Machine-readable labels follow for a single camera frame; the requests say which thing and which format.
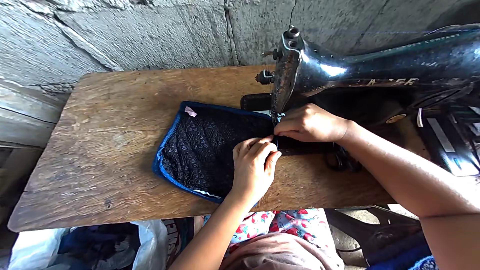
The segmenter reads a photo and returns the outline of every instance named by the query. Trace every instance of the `right hand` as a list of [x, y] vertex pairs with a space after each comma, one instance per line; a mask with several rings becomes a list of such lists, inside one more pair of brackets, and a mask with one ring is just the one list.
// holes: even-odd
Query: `right hand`
[[337, 142], [343, 138], [350, 123], [309, 103], [287, 112], [276, 125], [274, 134], [302, 142]]

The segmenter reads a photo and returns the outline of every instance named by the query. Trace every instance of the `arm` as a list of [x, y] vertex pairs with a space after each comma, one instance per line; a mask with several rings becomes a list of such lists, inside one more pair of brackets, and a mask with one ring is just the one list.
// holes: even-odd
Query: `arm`
[[218, 269], [235, 230], [273, 181], [281, 153], [270, 143], [272, 139], [253, 138], [233, 149], [235, 175], [230, 193], [170, 270]]
[[[473, 261], [470, 255], [480, 248], [475, 229], [480, 225], [480, 202], [474, 186], [313, 104], [288, 113], [274, 133], [300, 141], [340, 144], [398, 203], [420, 218], [439, 266], [459, 268], [459, 263]], [[462, 252], [452, 252], [453, 246]]]

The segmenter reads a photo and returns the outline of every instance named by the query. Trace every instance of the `strawberry print fabric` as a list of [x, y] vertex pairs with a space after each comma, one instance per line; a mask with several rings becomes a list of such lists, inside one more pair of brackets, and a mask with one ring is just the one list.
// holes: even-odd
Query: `strawberry print fabric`
[[336, 254], [324, 210], [299, 209], [249, 213], [235, 231], [226, 255], [240, 247], [244, 241], [275, 232], [301, 237], [327, 254]]

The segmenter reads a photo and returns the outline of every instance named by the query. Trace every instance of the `white plastic bag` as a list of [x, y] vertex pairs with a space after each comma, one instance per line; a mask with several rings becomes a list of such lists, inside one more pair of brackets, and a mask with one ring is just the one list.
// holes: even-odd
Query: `white plastic bag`
[[69, 228], [21, 232], [12, 248], [8, 270], [41, 270], [55, 260]]
[[[164, 270], [167, 261], [167, 228], [161, 220], [134, 221], [138, 225], [140, 247], [133, 270]], [[62, 236], [70, 228], [21, 232], [12, 249], [8, 270], [42, 270], [58, 253]]]
[[138, 225], [140, 248], [133, 270], [164, 270], [167, 262], [167, 228], [161, 220], [134, 221]]

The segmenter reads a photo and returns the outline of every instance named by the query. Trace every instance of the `hand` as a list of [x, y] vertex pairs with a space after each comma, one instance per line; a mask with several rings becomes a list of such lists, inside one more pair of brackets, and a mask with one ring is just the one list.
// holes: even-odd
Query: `hand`
[[274, 134], [302, 142], [337, 142], [343, 138], [350, 123], [309, 103], [282, 117]]
[[273, 182], [275, 165], [282, 155], [267, 138], [253, 138], [233, 148], [235, 174], [231, 196], [247, 204], [251, 209], [267, 192]]

